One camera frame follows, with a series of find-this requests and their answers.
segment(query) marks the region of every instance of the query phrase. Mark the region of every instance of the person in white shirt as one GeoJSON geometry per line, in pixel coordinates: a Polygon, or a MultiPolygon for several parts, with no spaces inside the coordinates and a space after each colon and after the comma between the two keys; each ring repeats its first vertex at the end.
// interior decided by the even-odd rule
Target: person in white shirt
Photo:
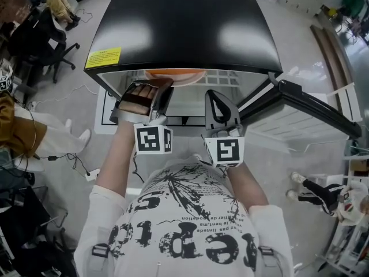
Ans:
{"type": "Polygon", "coordinates": [[[361,182],[351,181],[349,186],[331,184],[324,188],[296,172],[291,178],[309,192],[297,193],[291,189],[287,191],[288,198],[321,205],[326,214],[338,217],[344,226],[355,226],[369,214],[368,187],[361,182]]]}
{"type": "MultiPolygon", "coordinates": [[[[140,89],[132,94],[154,94],[140,89]]],[[[133,124],[120,122],[74,254],[80,277],[252,277],[263,246],[274,251],[283,276],[293,276],[282,210],[269,205],[246,164],[227,170],[228,189],[222,173],[194,156],[168,162],[128,202],[134,143],[133,124]]]]}

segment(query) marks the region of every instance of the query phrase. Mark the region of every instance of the brown jacket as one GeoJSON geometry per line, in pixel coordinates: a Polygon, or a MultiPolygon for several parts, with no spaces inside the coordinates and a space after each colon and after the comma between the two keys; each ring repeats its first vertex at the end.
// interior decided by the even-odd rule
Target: brown jacket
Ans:
{"type": "Polygon", "coordinates": [[[0,93],[0,147],[6,146],[18,155],[25,154],[26,157],[32,157],[44,138],[46,130],[45,124],[15,117],[13,98],[7,92],[0,93]]]}

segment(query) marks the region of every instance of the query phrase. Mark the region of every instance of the yellow label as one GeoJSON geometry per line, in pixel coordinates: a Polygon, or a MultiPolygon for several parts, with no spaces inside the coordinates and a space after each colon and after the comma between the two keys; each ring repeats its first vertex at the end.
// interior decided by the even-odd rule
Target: yellow label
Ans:
{"type": "Polygon", "coordinates": [[[121,47],[94,51],[88,55],[86,68],[114,65],[119,62],[121,47]]]}

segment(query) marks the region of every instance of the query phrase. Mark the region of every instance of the person wearing brown jacket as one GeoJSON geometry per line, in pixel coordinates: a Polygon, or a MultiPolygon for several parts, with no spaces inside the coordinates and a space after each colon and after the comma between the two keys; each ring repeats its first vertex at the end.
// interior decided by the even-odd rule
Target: person wearing brown jacket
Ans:
{"type": "Polygon", "coordinates": [[[14,104],[9,93],[0,93],[0,147],[28,158],[39,151],[53,155],[79,153],[86,147],[91,131],[85,130],[78,138],[70,128],[70,119],[64,125],[50,114],[30,112],[14,104]]]}

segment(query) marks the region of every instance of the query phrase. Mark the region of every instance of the office chair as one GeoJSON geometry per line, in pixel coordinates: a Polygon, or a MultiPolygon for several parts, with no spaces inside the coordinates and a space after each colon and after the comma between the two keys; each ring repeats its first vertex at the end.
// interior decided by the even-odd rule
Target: office chair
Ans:
{"type": "Polygon", "coordinates": [[[57,73],[61,62],[67,63],[74,70],[76,66],[64,59],[64,56],[73,48],[79,49],[80,45],[74,43],[66,49],[66,35],[57,29],[49,8],[45,8],[35,23],[35,18],[25,20],[9,39],[8,50],[10,55],[19,56],[34,65],[54,66],[53,82],[57,82],[57,73]],[[53,49],[49,40],[57,42],[53,49]]]}
{"type": "Polygon", "coordinates": [[[42,272],[56,268],[61,276],[77,277],[70,253],[48,241],[46,227],[55,219],[31,187],[21,193],[23,206],[12,200],[12,206],[0,212],[0,239],[14,269],[21,276],[42,276],[42,272]]]}

